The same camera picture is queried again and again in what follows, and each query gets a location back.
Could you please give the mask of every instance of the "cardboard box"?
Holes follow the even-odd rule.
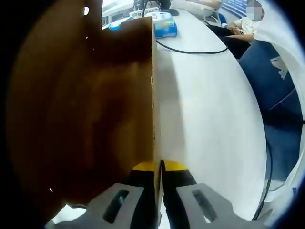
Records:
[[[88,203],[138,163],[159,165],[152,19],[102,31],[101,10],[101,0],[57,0],[14,64],[8,149],[23,193],[45,222],[65,203]]]

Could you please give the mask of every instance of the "white table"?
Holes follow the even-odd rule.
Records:
[[[201,21],[184,10],[175,17],[176,38],[159,39],[184,51],[225,48]],[[230,53],[197,55],[158,45],[156,88],[160,103],[161,155],[188,166],[251,220],[264,188],[266,143],[252,88]]]

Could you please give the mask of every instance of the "seated person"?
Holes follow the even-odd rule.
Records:
[[[225,43],[236,59],[240,59],[250,47],[253,36],[264,17],[262,5],[255,0],[247,1],[247,17],[231,22],[228,27],[208,25],[208,27]]]
[[[218,10],[223,0],[173,0],[171,8],[186,10],[204,20]]]

